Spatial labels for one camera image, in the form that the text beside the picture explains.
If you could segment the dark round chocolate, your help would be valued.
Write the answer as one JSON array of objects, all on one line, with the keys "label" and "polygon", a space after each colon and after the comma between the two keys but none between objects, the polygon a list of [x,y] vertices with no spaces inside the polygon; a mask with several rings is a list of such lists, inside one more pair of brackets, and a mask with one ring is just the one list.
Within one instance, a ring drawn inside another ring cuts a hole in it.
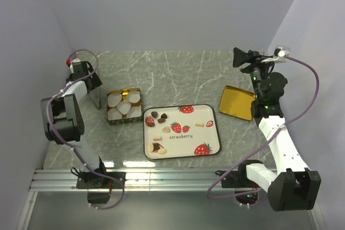
[{"label": "dark round chocolate", "polygon": [[158,113],[156,111],[151,112],[152,117],[156,118],[158,116]]}]

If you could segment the white heart chocolate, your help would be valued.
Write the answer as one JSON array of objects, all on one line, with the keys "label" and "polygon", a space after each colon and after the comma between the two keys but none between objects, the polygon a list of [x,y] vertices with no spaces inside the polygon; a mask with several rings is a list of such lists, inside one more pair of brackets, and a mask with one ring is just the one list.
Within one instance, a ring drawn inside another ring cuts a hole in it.
[{"label": "white heart chocolate", "polygon": [[165,126],[162,128],[162,132],[163,133],[169,133],[170,132],[170,128],[168,126]]}]

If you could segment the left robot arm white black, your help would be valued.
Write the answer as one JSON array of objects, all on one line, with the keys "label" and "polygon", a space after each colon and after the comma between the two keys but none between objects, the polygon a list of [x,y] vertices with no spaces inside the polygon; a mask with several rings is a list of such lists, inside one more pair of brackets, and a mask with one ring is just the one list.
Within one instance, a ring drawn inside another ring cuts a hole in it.
[{"label": "left robot arm white black", "polygon": [[69,148],[82,163],[80,170],[71,169],[83,183],[102,188],[108,183],[103,161],[83,137],[85,125],[78,102],[102,85],[90,62],[79,61],[71,65],[73,72],[66,79],[67,90],[54,99],[40,101],[44,133],[49,141]]}]

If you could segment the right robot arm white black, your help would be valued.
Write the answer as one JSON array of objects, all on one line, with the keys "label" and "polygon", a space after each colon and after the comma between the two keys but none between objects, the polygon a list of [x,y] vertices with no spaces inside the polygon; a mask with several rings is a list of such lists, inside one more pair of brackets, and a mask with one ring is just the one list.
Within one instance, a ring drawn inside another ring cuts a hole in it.
[{"label": "right robot arm white black", "polygon": [[237,179],[242,186],[256,184],[263,189],[274,211],[312,210],[321,176],[304,162],[288,132],[290,122],[285,120],[279,101],[288,80],[270,71],[273,63],[288,58],[283,47],[277,48],[273,56],[233,49],[233,66],[251,77],[256,95],[251,114],[268,141],[277,169],[273,172],[259,160],[246,159],[238,165]]}]

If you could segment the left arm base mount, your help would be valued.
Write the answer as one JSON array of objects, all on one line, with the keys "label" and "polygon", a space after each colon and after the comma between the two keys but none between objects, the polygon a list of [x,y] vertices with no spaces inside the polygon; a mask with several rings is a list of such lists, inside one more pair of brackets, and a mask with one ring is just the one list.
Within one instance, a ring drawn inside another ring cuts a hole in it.
[{"label": "left arm base mount", "polygon": [[92,205],[105,205],[109,202],[113,190],[122,187],[114,180],[99,177],[91,172],[78,172],[75,168],[71,173],[78,177],[76,188],[87,190],[87,201]]}]

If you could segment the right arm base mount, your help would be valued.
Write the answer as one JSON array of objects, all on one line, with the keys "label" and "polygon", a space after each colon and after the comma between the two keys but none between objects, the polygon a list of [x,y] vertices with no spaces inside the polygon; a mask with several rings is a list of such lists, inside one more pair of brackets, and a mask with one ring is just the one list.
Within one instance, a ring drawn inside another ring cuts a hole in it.
[{"label": "right arm base mount", "polygon": [[[237,170],[230,172],[225,178],[221,180],[220,184],[223,189],[248,188],[248,189],[256,190],[258,188],[258,185],[255,184],[254,182],[241,180],[240,174]],[[258,192],[236,196],[236,200],[240,204],[245,204],[249,206],[254,205],[258,201]]]}]

